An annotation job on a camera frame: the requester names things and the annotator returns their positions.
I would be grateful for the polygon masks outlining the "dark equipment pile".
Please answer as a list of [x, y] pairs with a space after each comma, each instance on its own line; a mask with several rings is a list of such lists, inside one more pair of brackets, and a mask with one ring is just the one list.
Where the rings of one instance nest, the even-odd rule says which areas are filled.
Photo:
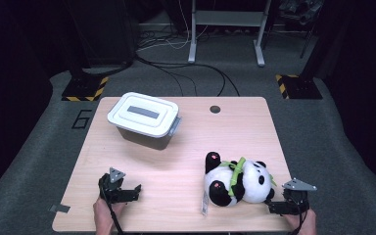
[[279, 16], [300, 25], [310, 24], [317, 20], [323, 3], [323, 0], [281, 0]]

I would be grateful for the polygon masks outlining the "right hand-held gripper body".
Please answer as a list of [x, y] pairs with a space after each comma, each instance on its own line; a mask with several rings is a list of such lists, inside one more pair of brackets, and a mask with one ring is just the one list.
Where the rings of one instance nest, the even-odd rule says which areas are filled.
[[316, 191], [317, 187], [300, 179], [293, 178], [282, 185], [286, 210], [284, 214], [298, 215], [309, 209], [308, 192]]

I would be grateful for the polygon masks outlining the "black striped stand base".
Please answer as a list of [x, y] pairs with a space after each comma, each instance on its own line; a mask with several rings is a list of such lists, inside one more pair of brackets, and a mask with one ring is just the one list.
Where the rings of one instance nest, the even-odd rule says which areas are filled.
[[304, 80], [294, 74], [276, 74], [275, 78], [284, 99], [320, 100], [322, 98], [312, 80]]
[[107, 77], [90, 77], [84, 81], [71, 80], [62, 93], [63, 101], [97, 101], [108, 82]]

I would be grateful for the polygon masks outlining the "large black box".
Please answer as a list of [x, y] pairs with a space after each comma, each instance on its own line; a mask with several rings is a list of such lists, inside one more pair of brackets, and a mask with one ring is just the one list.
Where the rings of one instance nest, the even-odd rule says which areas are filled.
[[67, 0], [78, 36], [91, 67], [131, 64], [138, 24], [126, 0]]

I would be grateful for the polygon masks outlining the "grey tape piece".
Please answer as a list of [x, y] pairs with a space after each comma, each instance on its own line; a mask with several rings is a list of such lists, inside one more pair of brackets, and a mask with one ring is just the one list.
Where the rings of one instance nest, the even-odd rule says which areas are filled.
[[63, 212], [63, 213], [68, 213], [69, 210], [70, 210], [69, 206], [65, 206], [65, 205], [62, 205], [62, 204], [52, 205], [48, 209], [49, 212]]

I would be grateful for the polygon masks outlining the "clear plastic storage box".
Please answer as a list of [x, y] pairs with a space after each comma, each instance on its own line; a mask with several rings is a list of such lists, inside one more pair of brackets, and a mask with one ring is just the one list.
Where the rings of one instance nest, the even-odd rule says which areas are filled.
[[173, 122], [169, 132], [163, 137], [150, 137], [146, 134], [140, 134], [136, 132], [132, 132], [130, 130], [125, 130], [123, 128], [118, 128], [118, 132], [120, 135], [130, 142], [149, 147], [155, 150], [163, 150], [167, 147], [168, 143], [170, 142], [172, 136], [175, 134], [179, 124], [181, 122], [181, 118], [177, 117]]

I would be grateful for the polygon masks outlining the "person's right hand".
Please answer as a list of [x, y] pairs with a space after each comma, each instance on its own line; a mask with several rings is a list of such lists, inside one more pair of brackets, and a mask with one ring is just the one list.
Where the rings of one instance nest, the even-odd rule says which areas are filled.
[[284, 214], [292, 229], [292, 235], [317, 235], [316, 213], [309, 209], [302, 215]]

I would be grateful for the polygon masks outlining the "person's left hand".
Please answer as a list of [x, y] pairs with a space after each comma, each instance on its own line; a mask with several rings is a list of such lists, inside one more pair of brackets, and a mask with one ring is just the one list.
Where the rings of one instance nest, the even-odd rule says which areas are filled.
[[98, 198], [93, 204], [94, 223], [96, 228], [96, 235], [111, 235], [114, 229], [114, 220], [112, 219], [111, 211], [107, 203]]

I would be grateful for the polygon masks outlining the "white metal stand frame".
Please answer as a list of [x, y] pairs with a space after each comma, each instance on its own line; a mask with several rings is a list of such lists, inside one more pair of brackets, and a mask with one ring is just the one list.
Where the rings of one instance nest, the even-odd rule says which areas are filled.
[[191, 43], [188, 55], [188, 62], [196, 62], [197, 52], [197, 26], [217, 25], [217, 26], [249, 26], [258, 28], [258, 38], [254, 40], [254, 48], [257, 64], [263, 68], [265, 60], [262, 53], [261, 42], [265, 32], [266, 22], [272, 0], [265, 0], [262, 12], [230, 12], [216, 10], [198, 10], [197, 0], [191, 2]]

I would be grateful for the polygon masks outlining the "white box lid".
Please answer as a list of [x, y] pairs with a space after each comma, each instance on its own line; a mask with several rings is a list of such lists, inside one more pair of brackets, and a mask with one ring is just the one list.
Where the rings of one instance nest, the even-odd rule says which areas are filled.
[[161, 138], [170, 132], [178, 113], [179, 107], [173, 102], [128, 92], [108, 112], [108, 122], [127, 131]]

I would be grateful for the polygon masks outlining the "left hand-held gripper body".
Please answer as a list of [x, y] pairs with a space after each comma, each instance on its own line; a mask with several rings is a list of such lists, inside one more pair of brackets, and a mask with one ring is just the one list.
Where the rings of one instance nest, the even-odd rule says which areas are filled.
[[111, 167], [108, 173], [105, 173], [98, 182], [100, 197], [108, 203], [122, 203], [123, 191], [121, 185], [125, 173]]

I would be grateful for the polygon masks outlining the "panda plush toy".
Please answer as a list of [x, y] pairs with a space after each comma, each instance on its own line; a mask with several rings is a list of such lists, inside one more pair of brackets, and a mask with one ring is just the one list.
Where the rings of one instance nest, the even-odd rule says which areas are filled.
[[223, 161], [218, 152], [208, 152], [205, 158], [202, 214], [208, 214], [209, 203], [233, 207], [241, 201], [266, 203], [274, 195], [275, 182], [261, 161], [242, 157], [239, 161]]

